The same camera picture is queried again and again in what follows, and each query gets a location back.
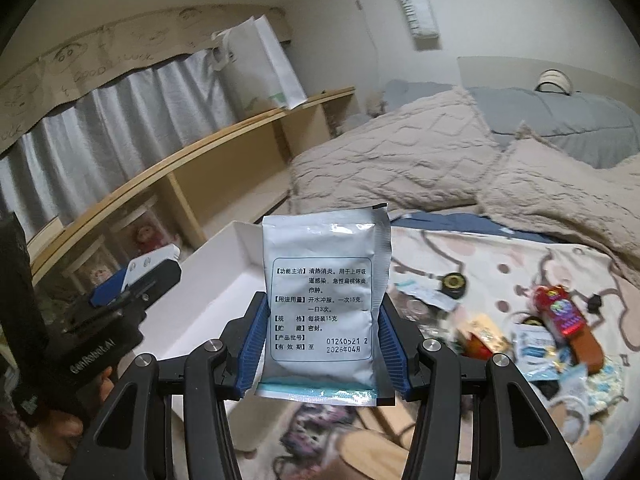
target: snack bag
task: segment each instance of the snack bag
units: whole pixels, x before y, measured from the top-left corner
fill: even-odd
[[[527,381],[552,381],[558,378],[558,349],[551,332],[543,326],[513,326],[513,353],[516,366]]]
[[[262,221],[271,316],[263,397],[376,404],[378,312],[391,260],[386,205]]]
[[[580,333],[587,322],[569,293],[561,286],[539,286],[533,294],[533,306],[545,321],[558,344]]]

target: beige pillow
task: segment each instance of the beige pillow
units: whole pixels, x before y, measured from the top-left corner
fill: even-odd
[[[475,203],[500,157],[471,95],[454,88],[418,99],[297,156],[295,214],[387,202],[390,210]]]
[[[520,136],[487,176],[479,211],[511,228],[596,247],[640,286],[640,156],[594,170],[526,127]]]

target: blue gripper pad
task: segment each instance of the blue gripper pad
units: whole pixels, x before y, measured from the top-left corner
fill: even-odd
[[[89,298],[89,302],[93,306],[105,306],[109,304],[110,301],[115,300],[120,294],[126,273],[127,267],[120,269],[106,282],[95,287]]]
[[[238,354],[238,378],[236,379],[235,390],[239,397],[243,397],[245,391],[254,384],[255,371],[258,369],[260,354],[262,354],[264,340],[267,337],[269,315],[267,295],[263,294],[260,306],[255,313],[254,321],[242,343],[242,350]]]
[[[400,345],[398,336],[391,325],[384,306],[380,307],[380,314],[378,315],[378,338],[391,383],[395,390],[400,393],[400,396],[406,399],[406,394],[411,389],[406,367],[406,354]]]

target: gray comforter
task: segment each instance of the gray comforter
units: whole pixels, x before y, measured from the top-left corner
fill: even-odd
[[[385,110],[395,110],[450,88],[451,85],[440,83],[390,81],[383,96]],[[468,90],[503,149],[524,122],[545,140],[594,168],[613,168],[628,156],[640,153],[640,116],[615,99],[522,88]]]

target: bed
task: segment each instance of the bed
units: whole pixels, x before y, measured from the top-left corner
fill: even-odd
[[[414,320],[402,276],[433,288],[465,269],[462,305],[499,326],[536,284],[566,285],[623,388],[574,455],[589,480],[623,478],[640,426],[640,118],[597,95],[392,85],[385,114],[293,160],[290,212],[388,202],[389,291]]]

